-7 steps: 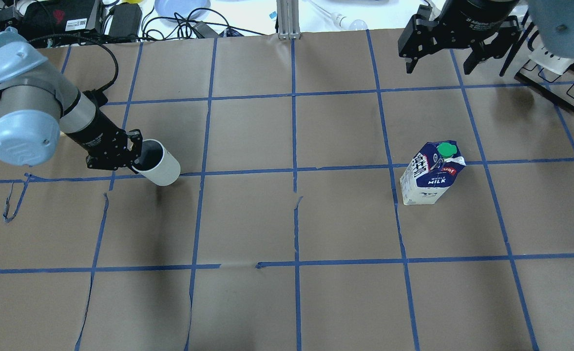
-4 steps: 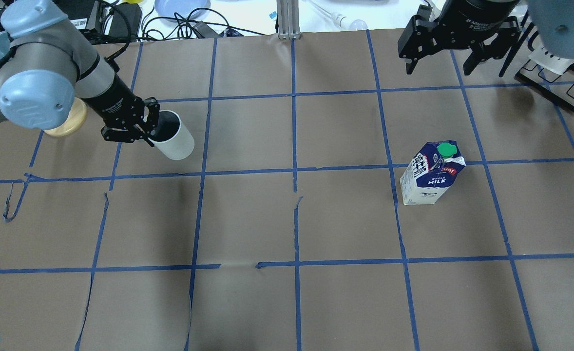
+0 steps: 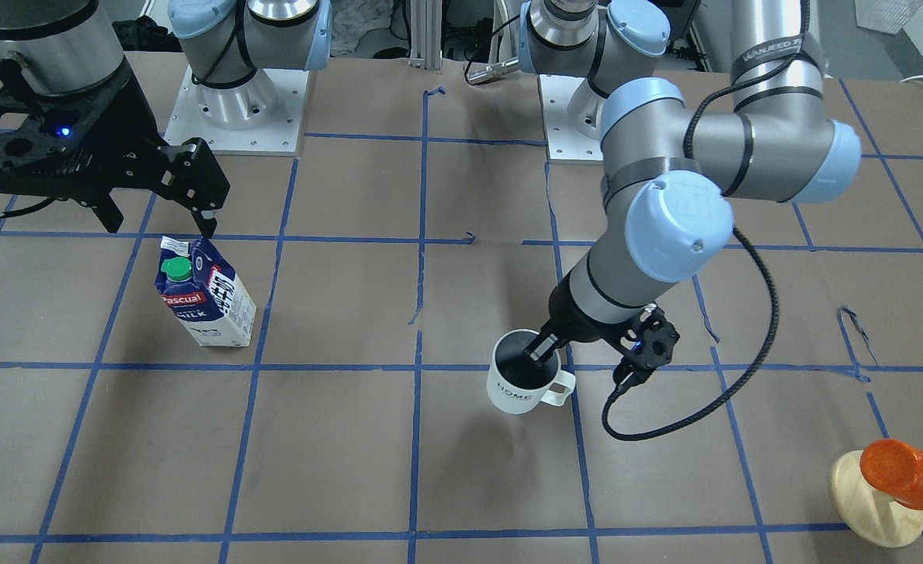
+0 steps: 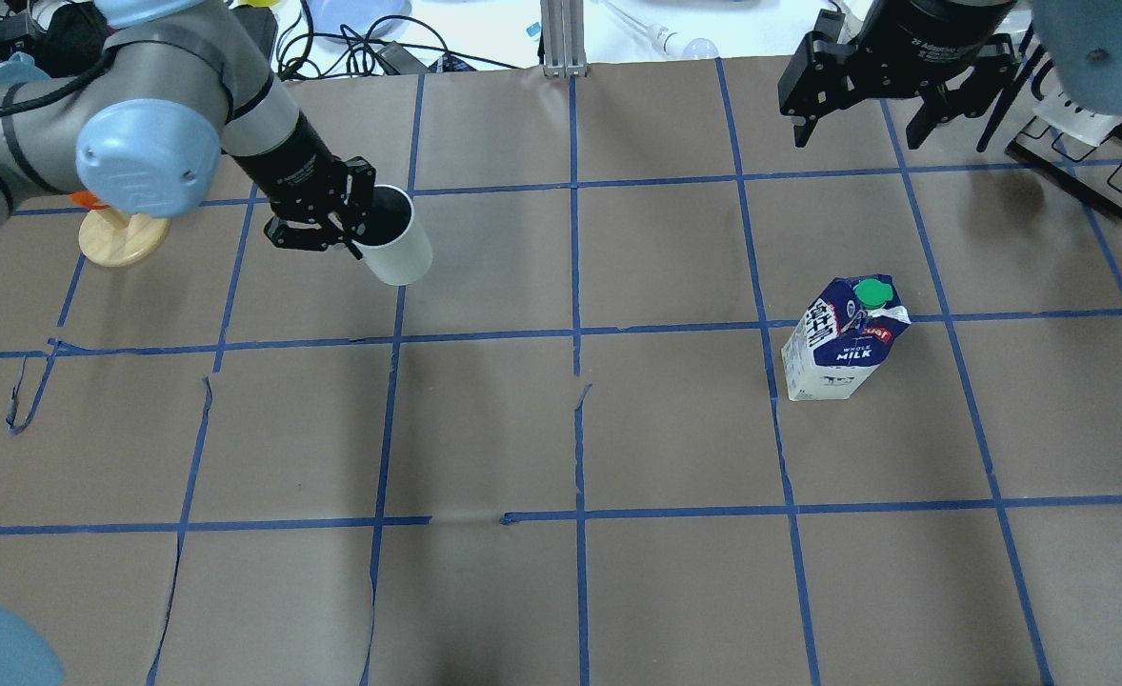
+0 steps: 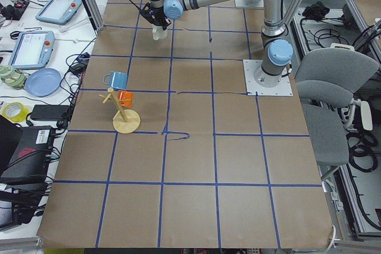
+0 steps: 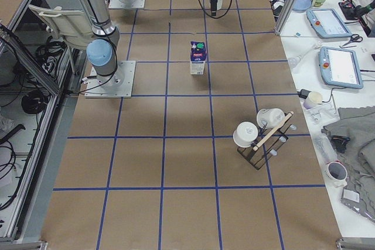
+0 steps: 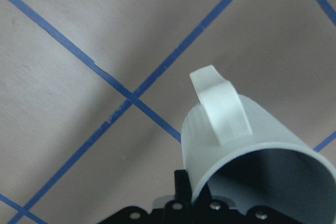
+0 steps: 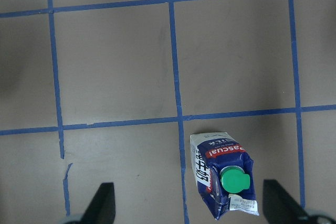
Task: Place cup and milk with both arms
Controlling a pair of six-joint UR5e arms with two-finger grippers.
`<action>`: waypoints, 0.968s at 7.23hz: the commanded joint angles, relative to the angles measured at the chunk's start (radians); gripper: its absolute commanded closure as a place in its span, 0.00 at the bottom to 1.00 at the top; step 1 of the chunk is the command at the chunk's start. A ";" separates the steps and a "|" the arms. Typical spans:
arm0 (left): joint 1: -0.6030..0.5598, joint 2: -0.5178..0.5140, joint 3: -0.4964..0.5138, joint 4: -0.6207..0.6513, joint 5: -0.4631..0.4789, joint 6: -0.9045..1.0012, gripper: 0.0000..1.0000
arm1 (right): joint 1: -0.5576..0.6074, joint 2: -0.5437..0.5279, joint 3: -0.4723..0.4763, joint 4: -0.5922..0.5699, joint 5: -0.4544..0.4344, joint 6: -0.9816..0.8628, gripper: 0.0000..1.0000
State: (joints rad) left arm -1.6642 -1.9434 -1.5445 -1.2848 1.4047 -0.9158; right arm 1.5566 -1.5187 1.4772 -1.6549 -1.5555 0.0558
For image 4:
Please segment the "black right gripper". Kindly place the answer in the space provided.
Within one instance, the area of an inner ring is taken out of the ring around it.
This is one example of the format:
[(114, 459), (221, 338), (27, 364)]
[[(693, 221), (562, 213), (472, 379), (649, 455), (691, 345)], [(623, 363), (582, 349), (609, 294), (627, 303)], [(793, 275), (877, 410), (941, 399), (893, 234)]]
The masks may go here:
[(939, 64), (931, 48), (918, 47), (910, 38), (877, 47), (836, 43), (811, 30), (779, 79), (779, 111), (791, 118), (795, 147), (804, 148), (819, 120), (835, 111), (866, 100), (918, 97), (921, 106), (904, 129), (908, 148), (917, 150), (938, 127), (987, 112), (1018, 68), (1005, 34)]

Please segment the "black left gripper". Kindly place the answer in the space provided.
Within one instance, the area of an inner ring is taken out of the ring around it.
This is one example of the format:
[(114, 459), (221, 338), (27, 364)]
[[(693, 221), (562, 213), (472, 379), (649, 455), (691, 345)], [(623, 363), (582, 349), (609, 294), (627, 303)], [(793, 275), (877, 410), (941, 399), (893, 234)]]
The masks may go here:
[(375, 168), (369, 161), (310, 162), (298, 181), (275, 183), (265, 192), (273, 217), (264, 235), (286, 251), (328, 251), (340, 246), (361, 253), (373, 210)]

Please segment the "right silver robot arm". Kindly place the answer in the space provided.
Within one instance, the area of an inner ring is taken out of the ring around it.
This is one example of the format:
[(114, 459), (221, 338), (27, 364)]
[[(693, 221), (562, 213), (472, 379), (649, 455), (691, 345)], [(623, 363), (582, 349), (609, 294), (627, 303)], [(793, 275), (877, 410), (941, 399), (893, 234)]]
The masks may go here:
[(910, 149), (936, 127), (983, 116), (983, 150), (1043, 64), (1057, 70), (1073, 103), (1122, 117), (1122, 1), (1032, 1), (1019, 42), (1002, 28), (1014, 10), (1013, 1), (874, 1), (849, 39), (842, 38), (847, 13), (822, 10), (778, 81), (795, 147), (833, 112), (918, 99), (905, 126)]

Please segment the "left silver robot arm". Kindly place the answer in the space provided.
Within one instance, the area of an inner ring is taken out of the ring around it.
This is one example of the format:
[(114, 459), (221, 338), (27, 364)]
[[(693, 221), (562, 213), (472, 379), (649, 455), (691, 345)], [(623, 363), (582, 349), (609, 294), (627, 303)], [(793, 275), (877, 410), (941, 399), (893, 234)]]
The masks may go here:
[(296, 251), (378, 243), (374, 172), (335, 156), (218, 1), (103, 1), (112, 36), (76, 77), (0, 84), (0, 229), (34, 198), (91, 192), (174, 218), (203, 203), (223, 156)]

